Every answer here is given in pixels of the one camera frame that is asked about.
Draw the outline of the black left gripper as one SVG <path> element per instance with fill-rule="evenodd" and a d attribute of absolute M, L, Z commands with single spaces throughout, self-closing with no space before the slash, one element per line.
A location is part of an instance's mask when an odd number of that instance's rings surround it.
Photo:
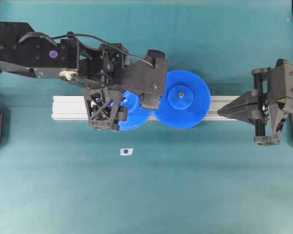
<path fill-rule="evenodd" d="M 67 50 L 61 59 L 68 67 L 61 69 L 59 79 L 87 88 L 84 102 L 89 126 L 118 132 L 119 123 L 127 120 L 127 107 L 121 105 L 124 93 L 112 89 L 129 65 L 128 50 L 122 44 L 105 42 L 93 48 L 79 39 L 61 39 L 61 48 Z"/>

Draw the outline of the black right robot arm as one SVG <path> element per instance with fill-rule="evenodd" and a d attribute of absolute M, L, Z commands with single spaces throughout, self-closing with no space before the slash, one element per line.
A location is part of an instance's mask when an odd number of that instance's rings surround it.
<path fill-rule="evenodd" d="M 284 123 L 293 114 L 293 69 L 285 66 L 252 70 L 253 89 L 217 111 L 221 117 L 255 127 L 254 142 L 278 145 Z"/>

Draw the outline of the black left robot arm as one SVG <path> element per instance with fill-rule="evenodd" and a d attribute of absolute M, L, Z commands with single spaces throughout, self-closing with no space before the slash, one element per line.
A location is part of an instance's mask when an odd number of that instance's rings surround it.
<path fill-rule="evenodd" d="M 118 131 L 128 109 L 115 76 L 124 67 L 118 44 L 85 45 L 69 32 L 52 38 L 24 22 L 0 22 L 0 73 L 59 79 L 83 88 L 88 123 L 98 130 Z"/>

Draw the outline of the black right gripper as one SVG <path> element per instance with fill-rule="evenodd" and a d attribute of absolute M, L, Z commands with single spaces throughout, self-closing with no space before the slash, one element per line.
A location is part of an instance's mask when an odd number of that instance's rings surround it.
<path fill-rule="evenodd" d="M 270 68 L 259 68 L 252 70 L 253 75 L 253 90 L 247 91 L 241 96 L 237 97 L 232 102 L 226 104 L 217 111 L 221 117 L 235 119 L 246 122 L 255 126 L 254 141 L 260 146 L 269 146 L 271 137 L 266 136 L 266 115 L 263 111 L 263 106 L 266 102 L 266 95 L 264 94 L 263 83 L 268 79 Z M 255 104 L 253 111 L 241 112 L 226 112 L 237 110 L 238 108 L 246 107 Z"/>

